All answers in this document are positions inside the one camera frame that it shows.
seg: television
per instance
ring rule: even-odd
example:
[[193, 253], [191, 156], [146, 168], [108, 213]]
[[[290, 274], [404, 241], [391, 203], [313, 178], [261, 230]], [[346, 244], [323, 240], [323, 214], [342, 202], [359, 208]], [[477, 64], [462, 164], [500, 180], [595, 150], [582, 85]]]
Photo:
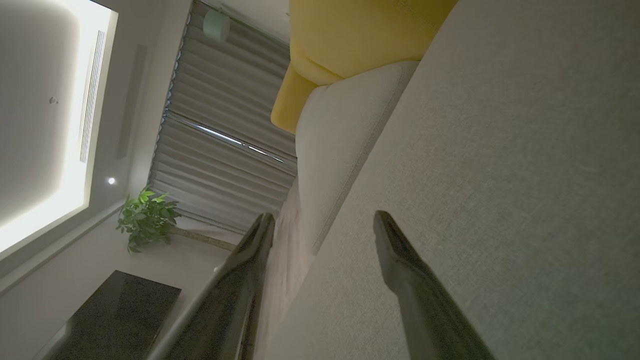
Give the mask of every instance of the television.
[[180, 291], [115, 271], [34, 360], [143, 359]]

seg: potted plant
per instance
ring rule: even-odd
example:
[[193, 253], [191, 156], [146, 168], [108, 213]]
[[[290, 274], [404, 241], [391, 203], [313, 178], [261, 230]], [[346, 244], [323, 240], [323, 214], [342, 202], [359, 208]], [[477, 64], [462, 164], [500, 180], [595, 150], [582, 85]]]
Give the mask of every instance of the potted plant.
[[158, 196], [149, 190], [147, 185], [138, 197], [127, 200], [120, 208], [118, 215], [118, 227], [121, 233], [129, 233], [127, 250], [129, 253], [141, 252], [140, 248], [150, 243], [171, 243], [171, 234], [181, 235], [194, 240], [202, 241], [225, 250], [233, 250], [236, 246], [226, 241], [210, 238], [205, 235], [192, 233], [176, 227], [175, 218], [181, 215], [176, 210], [177, 201], [167, 201], [165, 197], [169, 193]]

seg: ceiling vent slot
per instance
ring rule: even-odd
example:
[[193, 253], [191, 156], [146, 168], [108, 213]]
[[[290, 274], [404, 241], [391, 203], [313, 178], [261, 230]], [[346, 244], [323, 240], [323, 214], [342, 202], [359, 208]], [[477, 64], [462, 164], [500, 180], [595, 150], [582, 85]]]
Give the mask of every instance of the ceiling vent slot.
[[95, 43], [92, 59], [90, 60], [90, 73], [88, 87], [84, 102], [84, 116], [80, 129], [80, 161], [86, 163], [89, 160], [89, 146], [91, 144], [91, 130], [93, 127], [93, 114], [95, 113], [95, 100], [98, 96], [98, 79], [100, 78], [100, 67], [102, 66], [102, 54], [106, 34], [98, 31], [98, 38]]

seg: gray curtain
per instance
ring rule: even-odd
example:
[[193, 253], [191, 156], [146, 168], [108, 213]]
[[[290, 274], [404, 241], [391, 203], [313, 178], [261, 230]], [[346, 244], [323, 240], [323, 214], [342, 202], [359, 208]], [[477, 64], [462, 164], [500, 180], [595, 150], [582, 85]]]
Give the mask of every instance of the gray curtain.
[[210, 9], [191, 12], [150, 183], [184, 216], [244, 233], [258, 214], [277, 216], [296, 176], [294, 137], [270, 121], [289, 53], [237, 22], [226, 42], [208, 39]]

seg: curtain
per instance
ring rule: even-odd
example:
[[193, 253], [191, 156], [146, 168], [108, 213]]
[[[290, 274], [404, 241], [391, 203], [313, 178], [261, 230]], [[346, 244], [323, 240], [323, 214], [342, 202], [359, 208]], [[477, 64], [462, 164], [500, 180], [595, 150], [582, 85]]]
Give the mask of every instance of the curtain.
[[202, 32], [206, 4], [188, 21], [150, 173], [180, 212], [243, 234], [277, 216], [297, 173], [295, 143], [272, 125], [288, 49], [232, 21], [227, 41]]

